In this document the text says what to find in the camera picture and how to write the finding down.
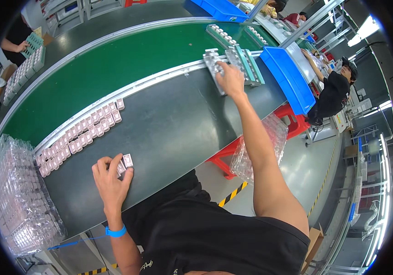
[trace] black t-shirt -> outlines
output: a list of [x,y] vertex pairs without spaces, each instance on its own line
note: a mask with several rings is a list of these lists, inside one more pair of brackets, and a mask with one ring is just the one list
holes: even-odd
[[325,88],[320,93],[317,117],[328,118],[340,112],[346,105],[349,96],[349,82],[346,77],[332,71],[323,79]]
[[[22,20],[21,15],[13,21],[12,26],[7,32],[6,39],[15,45],[21,44],[32,33],[30,29]],[[18,67],[24,62],[25,57],[20,52],[10,52],[3,50],[7,59],[15,63]]]
[[298,275],[309,238],[269,217],[233,215],[197,197],[179,197],[144,218],[140,275],[189,271]]

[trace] yellow and black hazard tape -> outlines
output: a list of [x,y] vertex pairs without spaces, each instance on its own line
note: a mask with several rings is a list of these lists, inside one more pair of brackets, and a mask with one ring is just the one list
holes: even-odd
[[233,190],[232,193],[230,193],[225,199],[223,199],[218,206],[223,207],[227,202],[229,202],[231,199],[233,199],[239,192],[241,192],[242,189],[244,189],[247,186],[247,182],[244,181],[241,186]]
[[[117,264],[112,264],[111,266],[112,266],[113,268],[117,268],[117,267],[118,267]],[[108,270],[109,270],[109,269],[107,269],[106,267],[102,267],[102,268],[95,269],[95,270],[92,270],[92,271],[88,271],[88,272],[84,272],[84,273],[79,273],[78,275],[93,275],[93,274],[103,273],[103,272],[106,272],[106,271],[108,271]]]
[[334,151],[336,151],[336,144],[337,144],[337,139],[336,139],[336,142],[334,142],[334,149],[332,149],[331,160],[329,161],[328,170],[326,171],[326,175],[325,175],[325,179],[323,180],[322,187],[320,187],[319,194],[317,194],[316,200],[314,201],[314,204],[311,207],[311,210],[309,211],[308,216],[306,216],[306,217],[309,217],[309,215],[313,211],[314,206],[316,205],[316,202],[319,199],[320,193],[322,192],[323,186],[325,185],[325,181],[326,181],[326,178],[328,177],[329,169],[331,168],[332,158],[334,157]]

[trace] hand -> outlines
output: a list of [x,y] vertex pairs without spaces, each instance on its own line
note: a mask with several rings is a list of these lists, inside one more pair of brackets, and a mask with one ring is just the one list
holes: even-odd
[[312,59],[307,50],[301,48],[300,51],[303,53],[303,55],[306,57],[306,59],[308,59],[308,60]]
[[91,168],[93,170],[94,181],[103,201],[103,211],[108,219],[122,212],[122,204],[128,194],[129,185],[134,175],[134,169],[128,168],[123,180],[117,178],[117,165],[123,154],[118,154],[115,158],[102,157]]
[[16,47],[15,52],[23,52],[27,47],[30,47],[30,44],[27,41],[23,41]]
[[224,70],[224,76],[220,73],[216,74],[216,81],[226,92],[226,94],[236,100],[247,96],[244,92],[244,73],[235,65],[227,65],[227,63],[218,61],[218,65]]

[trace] red shirt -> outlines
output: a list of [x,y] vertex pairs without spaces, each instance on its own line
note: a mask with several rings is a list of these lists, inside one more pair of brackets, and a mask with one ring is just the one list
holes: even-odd
[[294,25],[298,25],[299,24],[299,17],[300,17],[300,15],[298,13],[292,13],[289,16],[285,17],[284,20],[288,20],[291,23],[293,23]]

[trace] blue anti-static wrist strap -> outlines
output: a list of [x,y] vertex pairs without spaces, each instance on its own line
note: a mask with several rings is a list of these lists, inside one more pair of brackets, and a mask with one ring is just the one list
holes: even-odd
[[121,237],[121,236],[125,235],[125,233],[126,233],[126,226],[125,225],[123,225],[123,228],[119,231],[111,231],[108,226],[105,227],[105,235],[109,235],[113,238]]

